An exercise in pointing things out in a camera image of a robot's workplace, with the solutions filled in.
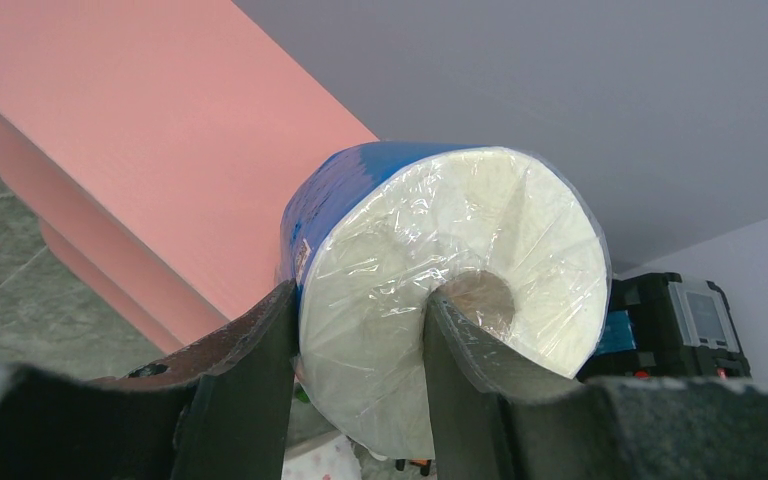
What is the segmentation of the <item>floral paper roll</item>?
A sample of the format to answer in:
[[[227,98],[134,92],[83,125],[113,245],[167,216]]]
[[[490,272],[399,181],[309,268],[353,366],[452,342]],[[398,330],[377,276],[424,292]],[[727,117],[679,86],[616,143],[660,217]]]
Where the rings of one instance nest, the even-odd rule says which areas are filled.
[[[361,480],[361,467],[351,440],[332,431],[289,448],[282,480]]]

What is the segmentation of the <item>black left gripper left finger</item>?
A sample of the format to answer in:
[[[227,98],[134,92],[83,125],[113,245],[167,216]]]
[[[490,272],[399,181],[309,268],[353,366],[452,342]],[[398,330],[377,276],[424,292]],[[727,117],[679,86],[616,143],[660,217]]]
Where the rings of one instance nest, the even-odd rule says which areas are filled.
[[[0,365],[0,479],[277,479],[297,288],[121,378]]]

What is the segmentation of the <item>blue paper roll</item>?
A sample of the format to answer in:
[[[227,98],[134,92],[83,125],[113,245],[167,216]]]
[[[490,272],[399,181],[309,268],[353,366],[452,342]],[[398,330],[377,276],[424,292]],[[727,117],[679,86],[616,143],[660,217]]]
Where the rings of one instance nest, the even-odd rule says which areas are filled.
[[[552,165],[517,150],[350,147],[298,188],[280,229],[281,275],[299,291],[303,388],[335,427],[386,457],[434,455],[422,358],[434,290],[566,378],[603,331],[603,231]]]

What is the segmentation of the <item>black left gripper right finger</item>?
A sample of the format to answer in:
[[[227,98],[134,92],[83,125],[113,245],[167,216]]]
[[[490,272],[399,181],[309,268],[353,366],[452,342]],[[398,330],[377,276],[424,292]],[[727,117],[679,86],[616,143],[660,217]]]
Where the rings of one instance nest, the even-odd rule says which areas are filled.
[[[768,382],[547,370],[443,292],[423,358],[442,479],[768,479]]]

